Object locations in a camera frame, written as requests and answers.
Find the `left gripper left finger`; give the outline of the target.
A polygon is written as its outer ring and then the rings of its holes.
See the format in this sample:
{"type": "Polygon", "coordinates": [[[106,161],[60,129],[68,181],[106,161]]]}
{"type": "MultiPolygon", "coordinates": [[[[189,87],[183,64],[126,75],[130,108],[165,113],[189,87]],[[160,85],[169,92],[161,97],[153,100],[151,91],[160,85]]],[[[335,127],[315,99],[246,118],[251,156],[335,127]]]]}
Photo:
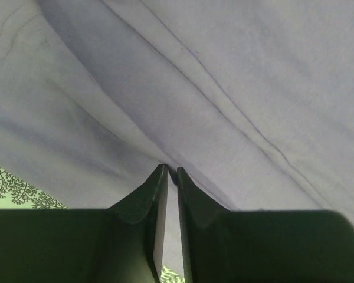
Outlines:
{"type": "Polygon", "coordinates": [[[168,168],[106,209],[0,209],[0,282],[159,282],[168,168]]]}

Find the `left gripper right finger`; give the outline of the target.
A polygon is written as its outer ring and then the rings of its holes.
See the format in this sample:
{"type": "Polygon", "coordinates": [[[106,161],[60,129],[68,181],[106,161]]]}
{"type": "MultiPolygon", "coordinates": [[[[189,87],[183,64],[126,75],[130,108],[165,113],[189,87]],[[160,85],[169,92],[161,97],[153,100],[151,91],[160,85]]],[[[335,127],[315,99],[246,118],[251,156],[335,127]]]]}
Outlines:
{"type": "Polygon", "coordinates": [[[330,210],[231,211],[176,173],[186,282],[354,282],[354,227],[330,210]]]}

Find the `purple t shirt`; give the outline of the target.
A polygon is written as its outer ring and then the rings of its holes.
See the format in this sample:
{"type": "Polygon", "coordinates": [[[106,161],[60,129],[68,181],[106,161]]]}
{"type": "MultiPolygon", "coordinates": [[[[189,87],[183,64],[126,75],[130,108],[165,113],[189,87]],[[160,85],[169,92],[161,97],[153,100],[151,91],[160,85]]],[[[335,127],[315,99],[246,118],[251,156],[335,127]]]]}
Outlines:
{"type": "Polygon", "coordinates": [[[354,1],[0,1],[0,167],[106,209],[159,165],[159,282],[186,282],[179,168],[228,210],[354,227],[354,1]]]}

